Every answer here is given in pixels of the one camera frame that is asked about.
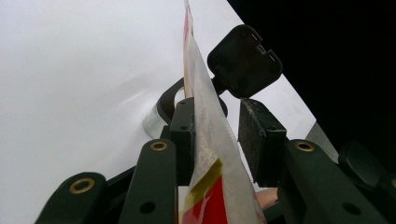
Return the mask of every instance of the black background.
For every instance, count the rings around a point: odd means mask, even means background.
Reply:
[[[396,173],[396,7],[372,2],[228,0],[280,58],[337,150],[367,146]]]

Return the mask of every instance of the black plastic bracket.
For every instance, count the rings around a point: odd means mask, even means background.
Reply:
[[[286,129],[261,102],[241,99],[238,141],[260,187],[277,187]]]
[[[143,146],[119,223],[178,223],[177,159],[173,142],[156,139]]]
[[[316,144],[291,140],[278,197],[287,223],[388,223]]]

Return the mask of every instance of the black plastic part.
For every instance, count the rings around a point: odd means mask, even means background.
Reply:
[[[241,99],[238,141],[260,187],[277,187],[286,129],[261,102]]]
[[[358,142],[343,145],[338,163],[347,175],[356,178],[370,189],[375,188],[380,176],[387,173],[375,156]]]
[[[108,207],[100,219],[101,223],[117,223],[122,206],[125,202],[126,193],[134,176],[134,167],[107,181],[106,198]]]
[[[188,186],[194,170],[194,98],[177,103],[170,126],[170,139],[177,146],[177,184]]]
[[[171,124],[172,118],[175,114],[175,97],[177,95],[177,92],[183,87],[184,87],[184,78],[181,78],[177,83],[175,83],[172,87],[170,87],[167,91],[165,91],[157,102],[158,114],[161,116],[163,121],[165,121],[168,125]],[[227,105],[221,100],[221,98],[219,98],[219,102],[225,117],[227,117],[228,115]]]
[[[209,53],[207,65],[218,94],[227,90],[236,98],[248,98],[280,77],[281,61],[261,42],[253,28],[239,25]]]
[[[316,144],[289,141],[284,162],[278,197],[288,224],[388,223]]]
[[[147,142],[141,152],[119,223],[178,223],[176,146]]]
[[[276,202],[265,210],[262,210],[268,224],[285,224],[280,202]]]
[[[105,204],[101,201],[105,189],[105,178],[96,173],[81,173],[66,179],[49,198],[36,224],[98,221]]]
[[[396,175],[381,176],[372,201],[389,223],[396,223]]]

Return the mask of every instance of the mounting hole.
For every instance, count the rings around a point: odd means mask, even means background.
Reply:
[[[151,144],[151,146],[149,146],[149,148],[151,148],[154,151],[162,151],[162,150],[168,148],[168,144],[166,144],[165,142],[155,142],[155,143]]]
[[[314,150],[314,147],[306,142],[297,142],[295,146],[301,151],[311,152]]]
[[[82,178],[80,180],[75,181],[69,188],[72,194],[80,194],[90,190],[95,181],[92,178]]]
[[[147,202],[140,205],[140,212],[143,214],[152,213],[155,210],[155,203]]]
[[[352,215],[360,215],[361,210],[353,203],[343,203],[343,208]]]

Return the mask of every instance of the white backdrop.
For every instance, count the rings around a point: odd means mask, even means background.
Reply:
[[[191,0],[204,58],[241,20],[225,0]],[[0,223],[33,223],[69,176],[136,164],[142,121],[183,75],[184,1],[0,2]],[[239,102],[222,98],[237,134]],[[259,92],[288,129],[315,122],[282,76]]]

